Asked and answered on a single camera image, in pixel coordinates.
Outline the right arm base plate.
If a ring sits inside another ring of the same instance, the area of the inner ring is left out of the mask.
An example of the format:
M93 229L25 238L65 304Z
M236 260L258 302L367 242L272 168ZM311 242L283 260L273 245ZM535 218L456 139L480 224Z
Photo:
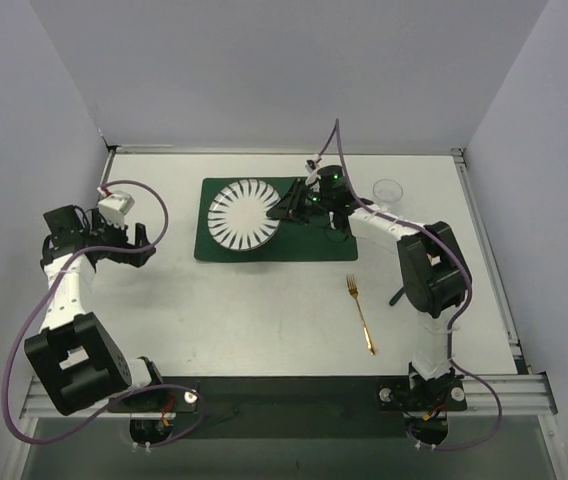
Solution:
M461 382L411 388L406 377L393 377L376 385L376 400L379 409L385 412L427 412L436 407L449 412L466 411L466 399L455 400L452 396L454 388L462 388Z

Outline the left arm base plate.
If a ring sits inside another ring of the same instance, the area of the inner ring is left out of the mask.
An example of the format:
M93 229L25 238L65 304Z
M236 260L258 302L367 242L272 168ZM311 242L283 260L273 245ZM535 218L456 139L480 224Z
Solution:
M177 384L151 385L111 398L107 403L110 413L190 413L199 402L196 390Z

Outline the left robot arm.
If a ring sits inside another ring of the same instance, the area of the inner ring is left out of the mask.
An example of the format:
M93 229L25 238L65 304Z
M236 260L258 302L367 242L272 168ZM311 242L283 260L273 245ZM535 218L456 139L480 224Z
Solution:
M167 398L167 386L146 357L129 360L108 334L88 300L101 260L142 267L156 252L138 223L127 235L130 200L102 200L83 211L74 205L45 213L50 230L40 266L52 297L39 332L24 342L25 354L57 411L65 416L103 399L129 393L120 411L149 412Z

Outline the white plate with black stripes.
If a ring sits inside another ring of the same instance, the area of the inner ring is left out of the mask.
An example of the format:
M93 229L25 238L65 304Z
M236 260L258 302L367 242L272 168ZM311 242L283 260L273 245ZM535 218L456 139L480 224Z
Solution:
M256 250L277 233L279 221L267 216L281 197L269 183L241 179L223 187L211 201L206 225L215 243L232 252Z

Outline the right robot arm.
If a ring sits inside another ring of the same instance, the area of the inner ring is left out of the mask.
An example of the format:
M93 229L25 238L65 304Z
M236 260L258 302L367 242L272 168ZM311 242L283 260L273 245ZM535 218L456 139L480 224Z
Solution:
M417 311L417 343L409 370L410 401L428 408L441 399L439 378L453 371L452 332L460 305L468 299L472 278L452 228L445 222L424 224L404 219L397 207L402 186L392 179L373 185L373 198L351 190L340 165L307 162L308 176L296 180L267 211L271 219L308 224L327 215L331 227L394 252L399 261L401 294Z

